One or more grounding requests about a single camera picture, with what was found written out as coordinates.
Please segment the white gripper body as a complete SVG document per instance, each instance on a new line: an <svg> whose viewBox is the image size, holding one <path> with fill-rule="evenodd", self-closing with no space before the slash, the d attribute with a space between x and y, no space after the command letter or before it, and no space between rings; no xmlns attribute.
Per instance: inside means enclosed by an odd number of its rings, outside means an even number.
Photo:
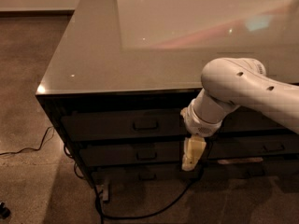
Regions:
<svg viewBox="0 0 299 224"><path fill-rule="evenodd" d="M194 111L194 101L184 107L180 111L180 115L183 117L186 130L192 135L210 137L221 127L221 121L208 123L200 119Z"/></svg>

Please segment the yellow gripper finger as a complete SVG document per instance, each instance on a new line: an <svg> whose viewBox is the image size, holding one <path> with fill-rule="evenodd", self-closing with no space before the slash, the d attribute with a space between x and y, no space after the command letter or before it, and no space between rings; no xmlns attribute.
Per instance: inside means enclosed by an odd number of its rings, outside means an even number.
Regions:
<svg viewBox="0 0 299 224"><path fill-rule="evenodd" d="M205 149L206 141L203 137L192 135L190 138L186 138L184 140L182 170L186 172L194 170Z"/></svg>

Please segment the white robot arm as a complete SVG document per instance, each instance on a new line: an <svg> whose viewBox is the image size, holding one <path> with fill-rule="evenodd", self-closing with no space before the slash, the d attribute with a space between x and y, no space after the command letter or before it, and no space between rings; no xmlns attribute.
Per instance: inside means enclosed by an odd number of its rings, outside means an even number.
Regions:
<svg viewBox="0 0 299 224"><path fill-rule="evenodd" d="M240 106L258 111L299 133L299 87L266 76L263 64L251 58L219 58L207 63L201 74L202 89L183 108L186 130L181 168L192 171L226 116Z"/></svg>

